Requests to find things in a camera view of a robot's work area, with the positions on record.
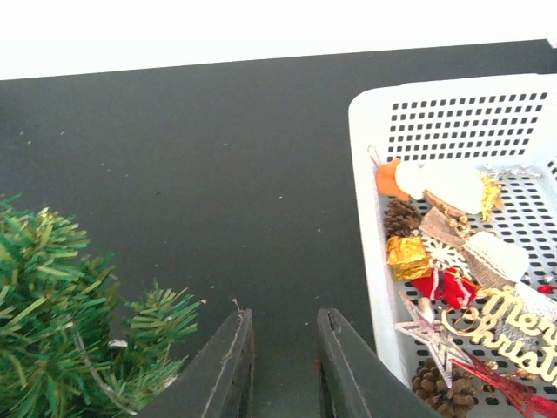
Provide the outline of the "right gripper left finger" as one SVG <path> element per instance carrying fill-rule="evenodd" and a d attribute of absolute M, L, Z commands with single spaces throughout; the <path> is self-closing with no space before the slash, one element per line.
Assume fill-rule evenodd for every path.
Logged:
<path fill-rule="evenodd" d="M 254 368 L 252 310 L 233 312 L 183 373 L 138 416 L 252 417 Z"/>

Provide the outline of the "red star tree topper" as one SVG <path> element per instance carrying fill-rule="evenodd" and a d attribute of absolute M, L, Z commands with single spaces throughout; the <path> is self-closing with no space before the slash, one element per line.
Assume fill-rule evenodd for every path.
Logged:
<path fill-rule="evenodd" d="M 556 416 L 556 402 L 535 394 L 529 386 L 513 381 L 502 374 L 498 374 L 485 362 L 480 361 L 468 352 L 464 361 L 451 359 L 450 362 L 484 383 L 498 389 L 521 413 L 523 417 L 534 417 L 540 414 L 544 417 Z"/>

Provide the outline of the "white plastic basket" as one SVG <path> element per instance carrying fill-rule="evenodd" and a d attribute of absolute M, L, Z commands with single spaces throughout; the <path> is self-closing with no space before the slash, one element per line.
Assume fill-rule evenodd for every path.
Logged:
<path fill-rule="evenodd" d="M 412 390 L 416 369 L 432 357 L 424 344 L 395 329 L 396 323 L 412 319 L 399 294 L 429 320 L 441 322 L 446 308 L 457 319 L 469 307 L 481 307 L 480 292 L 489 288 L 471 278 L 480 287 L 475 300 L 453 309 L 424 297 L 410 280 L 393 279 L 383 219 L 387 203 L 396 198 L 379 193 L 376 171 L 396 158 L 420 166 L 433 160 L 473 165 L 483 182 L 478 214 L 458 211 L 429 192 L 407 202 L 422 219 L 434 207 L 454 217 L 466 215 L 470 227 L 522 246 L 529 266 L 515 286 L 523 283 L 556 300 L 556 77 L 464 78 L 365 91 L 350 105 L 349 128 L 376 353 Z M 528 374 L 495 350 L 449 334 L 498 374 L 556 402 L 556 384 Z M 498 389 L 469 375 L 477 392 L 467 417 L 523 417 Z"/>

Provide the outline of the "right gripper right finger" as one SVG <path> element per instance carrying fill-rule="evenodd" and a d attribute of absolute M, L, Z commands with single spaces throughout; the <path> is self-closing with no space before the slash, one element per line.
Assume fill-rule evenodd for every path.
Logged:
<path fill-rule="evenodd" d="M 319 309 L 317 329 L 322 417 L 439 415 L 388 370 L 339 310 Z"/>

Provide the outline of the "small green christmas tree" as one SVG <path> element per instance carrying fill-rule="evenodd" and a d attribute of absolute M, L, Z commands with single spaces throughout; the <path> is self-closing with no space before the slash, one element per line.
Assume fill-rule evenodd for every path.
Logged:
<path fill-rule="evenodd" d="M 153 284 L 115 339 L 111 258 L 86 253 L 72 217 L 13 203 L 1 201 L 2 416 L 135 416 L 177 379 L 171 349 L 196 332 L 199 302 Z"/>

